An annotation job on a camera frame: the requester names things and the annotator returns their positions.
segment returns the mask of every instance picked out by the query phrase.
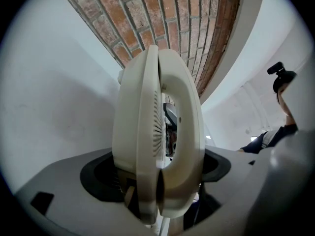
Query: vent slot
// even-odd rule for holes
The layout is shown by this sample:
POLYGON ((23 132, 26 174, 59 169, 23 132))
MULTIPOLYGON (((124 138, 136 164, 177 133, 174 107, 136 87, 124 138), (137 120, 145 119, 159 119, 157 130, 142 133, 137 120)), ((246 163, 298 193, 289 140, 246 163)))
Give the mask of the vent slot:
POLYGON ((162 148, 162 114, 158 92, 154 92, 153 108, 153 156, 156 156, 162 148))

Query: white wall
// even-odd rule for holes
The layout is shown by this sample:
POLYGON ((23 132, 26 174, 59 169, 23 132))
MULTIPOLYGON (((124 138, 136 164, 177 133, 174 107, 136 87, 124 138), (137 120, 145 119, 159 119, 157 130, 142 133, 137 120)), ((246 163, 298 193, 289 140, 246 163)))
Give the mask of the white wall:
POLYGON ((12 192, 108 148, 121 69, 67 0, 29 0, 0 54, 0 165, 12 192))
POLYGON ((297 18, 286 39, 253 78, 219 105, 203 109, 204 121, 216 146, 237 150, 251 142, 251 136, 283 126, 285 115, 272 89, 277 76, 268 75, 267 69, 281 61, 287 70, 299 73, 313 53, 314 41, 297 18))
MULTIPOLYGON (((258 73, 281 46, 296 18, 297 13, 289 0, 262 0, 254 27, 234 63, 226 61, 230 60, 237 50, 233 50, 235 47, 231 44, 227 46, 213 78, 200 97, 203 110, 209 110, 226 100, 258 73), (225 76, 220 76, 223 70, 228 72, 225 76)), ((241 18, 237 22, 238 25, 250 21, 247 17, 244 17, 243 21, 240 20, 241 18)))

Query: light gray surface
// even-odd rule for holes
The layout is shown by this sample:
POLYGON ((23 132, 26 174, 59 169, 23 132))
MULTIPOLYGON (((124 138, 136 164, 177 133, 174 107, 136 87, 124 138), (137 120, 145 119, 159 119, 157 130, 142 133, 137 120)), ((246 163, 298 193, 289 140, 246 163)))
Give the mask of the light gray surface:
POLYGON ((221 155, 231 163, 230 171, 217 182, 205 183, 205 191, 213 196, 220 204, 225 204, 240 188, 250 171, 249 162, 256 160, 257 154, 226 150, 206 146, 206 149, 221 155))
POLYGON ((314 171, 314 148, 315 131, 298 131, 277 144, 271 153, 265 183, 249 214, 251 227, 265 226, 285 212, 301 193, 314 171))
POLYGON ((258 154, 251 173, 228 202, 210 217, 185 231, 183 235, 243 235, 248 212, 260 193, 267 175, 271 150, 272 148, 266 148, 258 154))
MULTIPOLYGON (((109 152, 111 148, 53 163, 25 184, 16 197, 27 206, 39 191, 54 194, 46 213, 47 219, 78 235, 154 235, 124 203, 101 202, 83 188, 80 182, 83 166, 109 152)), ((29 212, 38 216, 34 208, 30 207, 29 212)), ((39 225, 43 223, 42 220, 36 222, 39 225)))
POLYGON ((315 56, 312 53, 312 57, 304 65, 304 69, 283 92, 283 99, 289 107, 299 130, 315 130, 314 92, 315 56))

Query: brick wall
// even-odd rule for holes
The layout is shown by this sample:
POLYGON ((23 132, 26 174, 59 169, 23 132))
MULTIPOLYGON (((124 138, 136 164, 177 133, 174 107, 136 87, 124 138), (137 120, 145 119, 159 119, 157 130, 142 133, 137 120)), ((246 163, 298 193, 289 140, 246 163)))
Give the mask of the brick wall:
POLYGON ((239 0, 69 2, 122 68, 149 45, 173 49, 187 64, 200 95, 224 51, 239 0))

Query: person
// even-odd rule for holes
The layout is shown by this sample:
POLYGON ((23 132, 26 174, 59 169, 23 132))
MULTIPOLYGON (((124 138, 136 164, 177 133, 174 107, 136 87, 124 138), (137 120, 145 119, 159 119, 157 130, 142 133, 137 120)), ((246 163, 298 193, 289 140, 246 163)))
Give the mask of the person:
POLYGON ((258 154, 262 149, 274 147, 283 137, 293 135, 297 131, 295 120, 282 98, 282 93, 295 76, 295 72, 285 71, 285 69, 283 69, 283 71, 278 74, 278 77, 273 84, 273 90, 277 94, 277 101, 286 115, 285 126, 280 127, 279 130, 268 131, 261 134, 247 146, 242 147, 239 151, 258 154))

